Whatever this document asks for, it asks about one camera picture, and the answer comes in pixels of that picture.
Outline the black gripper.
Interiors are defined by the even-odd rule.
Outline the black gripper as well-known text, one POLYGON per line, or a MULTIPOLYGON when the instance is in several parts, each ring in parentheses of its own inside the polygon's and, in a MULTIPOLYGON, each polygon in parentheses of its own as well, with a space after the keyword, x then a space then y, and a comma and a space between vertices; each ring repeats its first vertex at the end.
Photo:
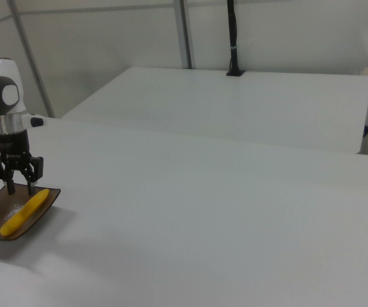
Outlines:
POLYGON ((0 180, 9 195, 15 193, 13 169, 19 169, 27 182, 28 194, 33 196, 36 182, 44 174, 44 158, 33 157, 29 151, 28 132, 0 134, 0 180))

